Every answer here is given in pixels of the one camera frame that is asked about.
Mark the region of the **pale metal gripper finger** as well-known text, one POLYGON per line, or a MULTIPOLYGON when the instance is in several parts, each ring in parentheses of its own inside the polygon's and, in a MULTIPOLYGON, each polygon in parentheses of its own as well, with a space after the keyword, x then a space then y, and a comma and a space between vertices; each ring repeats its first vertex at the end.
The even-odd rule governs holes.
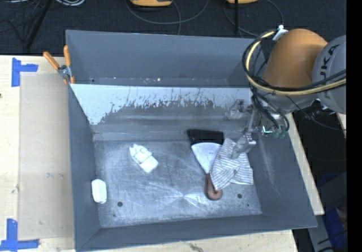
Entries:
POLYGON ((241 153, 248 153, 256 145, 256 141, 247 135, 242 135, 236 142, 231 153, 231 159, 236 159, 241 153))
POLYGON ((229 110, 225 113, 225 117, 227 120, 239 120, 246 116, 244 112, 244 104, 245 100, 237 99, 234 104, 229 108, 229 110))

